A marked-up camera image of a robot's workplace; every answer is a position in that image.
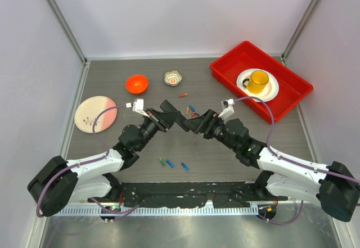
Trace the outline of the black remote control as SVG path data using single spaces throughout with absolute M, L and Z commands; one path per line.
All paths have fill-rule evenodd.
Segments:
M 177 118 L 175 120 L 175 122 L 178 124 L 179 127 L 181 127 L 185 132 L 189 132 L 190 129 L 185 125 L 185 121 L 187 120 L 182 113 L 177 110 L 168 100 L 164 100 L 161 105 L 160 108 L 164 111 L 164 112 L 177 112 Z

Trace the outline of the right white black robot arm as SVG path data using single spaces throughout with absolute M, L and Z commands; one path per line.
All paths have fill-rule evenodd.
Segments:
M 337 220 L 351 220 L 359 202 L 359 182 L 344 164 L 319 164 L 280 152 L 251 137 L 239 119 L 223 121 L 212 110 L 184 124 L 193 133 L 225 145 L 242 164 L 262 170 L 254 186 L 258 199 L 302 200 Z

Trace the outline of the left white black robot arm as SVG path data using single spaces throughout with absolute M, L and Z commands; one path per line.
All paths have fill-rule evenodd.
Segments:
M 160 108 L 146 109 L 142 124 L 126 125 L 117 144 L 104 153 L 75 160 L 51 158 L 27 186 L 37 204 L 37 217 L 53 216 L 71 201 L 116 201 L 120 184 L 113 173 L 132 166 L 157 132 L 167 132 L 174 124 L 183 125 L 185 117 L 180 111 L 167 105 Z

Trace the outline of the green battery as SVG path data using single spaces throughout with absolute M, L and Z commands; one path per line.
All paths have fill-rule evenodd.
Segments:
M 162 158 L 159 158 L 159 161 L 160 161 L 162 166 L 166 166 L 166 164 L 165 164 L 165 162 L 164 162 L 164 160 Z

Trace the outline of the small patterned flower bowl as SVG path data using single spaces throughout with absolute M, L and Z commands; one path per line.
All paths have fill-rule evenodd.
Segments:
M 164 74 L 164 83 L 172 87 L 177 86 L 182 79 L 183 76 L 178 70 L 167 71 Z

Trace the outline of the blue battery middle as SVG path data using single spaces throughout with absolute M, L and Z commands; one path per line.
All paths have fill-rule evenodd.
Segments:
M 171 168 L 174 168 L 174 167 L 175 167 L 174 164 L 173 164 L 171 161 L 169 161 L 169 160 L 166 160 L 166 163 L 167 163 Z

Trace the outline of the blue battery right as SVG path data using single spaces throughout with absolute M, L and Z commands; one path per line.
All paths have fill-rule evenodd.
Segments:
M 181 166 L 185 169 L 185 171 L 189 171 L 189 167 L 185 163 L 181 163 Z

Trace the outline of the orange bowl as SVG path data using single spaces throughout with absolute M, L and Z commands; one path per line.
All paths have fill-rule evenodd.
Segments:
M 127 91 L 131 94 L 140 95 L 147 91 L 149 80 L 144 75 L 132 75 L 125 84 Z

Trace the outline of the yellow glass mug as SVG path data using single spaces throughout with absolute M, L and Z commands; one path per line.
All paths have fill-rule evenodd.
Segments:
M 245 87 L 252 94 L 260 94 L 269 82 L 269 76 L 266 72 L 261 70 L 253 71 L 249 78 L 242 81 Z

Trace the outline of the white plate in bin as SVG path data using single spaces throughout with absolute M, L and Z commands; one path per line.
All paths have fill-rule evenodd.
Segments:
M 267 85 L 264 87 L 264 89 L 262 90 L 261 93 L 255 94 L 255 93 L 251 93 L 244 85 L 243 83 L 247 84 L 247 82 L 244 82 L 245 79 L 250 79 L 250 76 L 253 72 L 255 71 L 262 71 L 265 72 L 268 77 L 269 77 L 269 82 L 267 83 Z M 241 72 L 237 79 L 236 79 L 236 85 L 237 87 L 242 90 L 243 92 L 245 92 L 248 96 L 254 96 L 254 97 L 258 97 L 261 100 L 263 100 L 264 102 L 268 102 L 273 100 L 277 95 L 278 92 L 280 90 L 279 87 L 279 83 L 277 81 L 277 79 L 268 71 L 265 71 L 263 69 L 247 69 L 244 70 L 243 72 Z

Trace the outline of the pink white floral plate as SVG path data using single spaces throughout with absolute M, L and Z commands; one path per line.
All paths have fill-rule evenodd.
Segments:
M 105 96 L 94 96 L 83 101 L 74 116 L 76 127 L 84 133 L 92 133 L 95 118 L 109 107 L 116 106 L 115 102 Z M 109 128 L 115 121 L 117 109 L 102 114 L 96 122 L 95 132 L 99 133 Z

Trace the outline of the red plastic bin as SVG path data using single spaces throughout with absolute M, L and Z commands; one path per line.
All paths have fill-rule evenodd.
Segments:
M 263 52 L 249 41 L 244 41 L 210 64 L 212 76 L 237 98 L 247 94 L 237 86 L 237 78 L 247 69 L 263 69 L 275 77 L 279 84 L 276 97 L 267 102 L 275 121 L 280 121 L 306 95 L 313 86 L 289 70 L 282 63 Z

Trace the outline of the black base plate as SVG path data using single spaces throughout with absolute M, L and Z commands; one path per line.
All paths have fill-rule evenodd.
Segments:
M 251 201 L 286 201 L 285 196 L 269 192 L 257 193 L 255 183 L 246 182 L 154 182 L 121 183 L 104 196 L 95 198 L 101 203 L 123 203 L 132 208 L 203 208 L 208 201 L 214 208 L 249 206 Z

